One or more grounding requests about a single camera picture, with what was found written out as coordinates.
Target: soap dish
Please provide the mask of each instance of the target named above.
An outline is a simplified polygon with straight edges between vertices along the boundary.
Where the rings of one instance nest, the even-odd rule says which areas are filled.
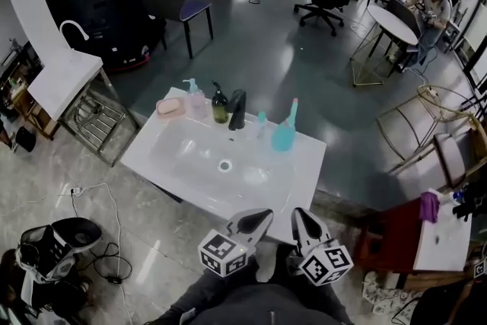
[[[184,99],[181,97],[159,100],[155,106],[159,118],[162,119],[174,118],[175,116],[183,115],[186,112],[186,109],[184,108]]]

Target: black faucet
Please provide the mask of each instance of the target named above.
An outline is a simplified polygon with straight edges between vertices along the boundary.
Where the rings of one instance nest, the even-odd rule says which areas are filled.
[[[227,113],[233,113],[228,124],[229,130],[243,129],[245,126],[245,103],[247,93],[244,90],[235,90],[225,108]]]

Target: blue bottle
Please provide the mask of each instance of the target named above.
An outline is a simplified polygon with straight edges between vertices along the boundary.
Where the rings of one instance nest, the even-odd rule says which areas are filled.
[[[296,137],[296,112],[298,111],[298,99],[292,101],[291,113],[286,121],[281,123],[272,134],[271,146],[275,151],[289,151]]]

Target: curved pipe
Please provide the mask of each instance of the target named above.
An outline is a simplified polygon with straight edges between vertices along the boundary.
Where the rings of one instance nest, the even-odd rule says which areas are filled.
[[[78,28],[78,30],[80,30],[81,34],[83,34],[83,38],[84,38],[85,41],[88,41],[90,39],[90,37],[84,32],[83,27],[81,27],[81,25],[78,22],[71,21],[70,19],[62,22],[61,23],[61,26],[59,26],[59,32],[62,35],[64,35],[62,33],[62,28],[64,27],[65,24],[72,24],[72,25],[76,26]]]

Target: green soap bottle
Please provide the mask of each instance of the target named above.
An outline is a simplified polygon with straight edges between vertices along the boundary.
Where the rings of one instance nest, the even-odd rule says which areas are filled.
[[[213,118],[216,123],[226,123],[228,121],[228,99],[223,95],[223,92],[221,92],[219,83],[214,80],[213,85],[216,87],[215,96],[212,99]]]

